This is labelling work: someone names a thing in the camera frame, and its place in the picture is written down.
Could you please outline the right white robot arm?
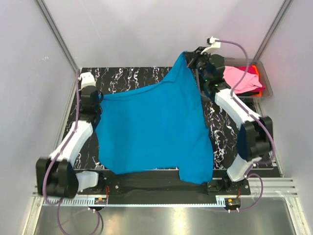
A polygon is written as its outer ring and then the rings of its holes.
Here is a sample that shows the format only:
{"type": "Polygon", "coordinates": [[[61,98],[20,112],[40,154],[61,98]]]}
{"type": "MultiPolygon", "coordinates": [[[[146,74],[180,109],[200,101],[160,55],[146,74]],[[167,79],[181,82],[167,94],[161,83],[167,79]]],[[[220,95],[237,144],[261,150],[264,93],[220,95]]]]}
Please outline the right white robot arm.
{"type": "Polygon", "coordinates": [[[223,176],[224,192],[233,194],[256,164],[267,165],[264,156],[274,153],[272,120],[249,109],[224,79],[224,58],[210,54],[210,47],[198,47],[184,54],[187,66],[195,70],[201,96],[220,106],[239,128],[237,156],[223,176]]]}

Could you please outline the blue t shirt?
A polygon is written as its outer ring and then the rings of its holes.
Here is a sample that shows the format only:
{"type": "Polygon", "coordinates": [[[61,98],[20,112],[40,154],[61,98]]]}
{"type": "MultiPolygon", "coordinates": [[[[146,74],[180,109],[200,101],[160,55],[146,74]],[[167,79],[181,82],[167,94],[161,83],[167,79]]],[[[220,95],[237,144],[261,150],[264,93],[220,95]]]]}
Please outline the blue t shirt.
{"type": "Polygon", "coordinates": [[[105,95],[101,107],[96,134],[105,168],[115,174],[177,168],[182,181],[212,180],[214,152],[184,54],[160,82],[105,95]]]}

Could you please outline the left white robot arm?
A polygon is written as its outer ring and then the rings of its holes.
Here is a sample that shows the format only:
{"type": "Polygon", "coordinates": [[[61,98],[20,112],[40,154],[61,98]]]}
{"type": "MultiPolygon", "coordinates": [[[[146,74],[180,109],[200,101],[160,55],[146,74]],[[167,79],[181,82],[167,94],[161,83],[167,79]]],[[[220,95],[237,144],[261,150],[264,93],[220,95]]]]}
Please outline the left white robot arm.
{"type": "Polygon", "coordinates": [[[74,170],[75,160],[85,142],[98,126],[102,109],[100,94],[95,85],[82,87],[79,92],[76,121],[61,144],[49,157],[41,157],[36,162],[38,194],[45,199],[50,197],[74,198],[85,189],[96,194],[105,190],[103,175],[97,171],[74,170]]]}

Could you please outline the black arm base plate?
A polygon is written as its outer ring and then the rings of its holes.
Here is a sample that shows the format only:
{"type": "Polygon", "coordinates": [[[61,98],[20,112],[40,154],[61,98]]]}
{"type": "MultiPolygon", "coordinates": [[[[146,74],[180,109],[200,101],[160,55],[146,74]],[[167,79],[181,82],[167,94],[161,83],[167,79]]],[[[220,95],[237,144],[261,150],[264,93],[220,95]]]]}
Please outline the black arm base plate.
{"type": "Polygon", "coordinates": [[[104,178],[104,185],[109,187],[109,195],[122,195],[128,192],[170,192],[192,191],[210,195],[251,195],[247,180],[234,183],[231,189],[218,189],[223,183],[225,170],[214,170],[212,180],[202,184],[192,184],[179,178],[177,169],[156,169],[139,173],[116,175],[108,169],[94,170],[104,178]]]}

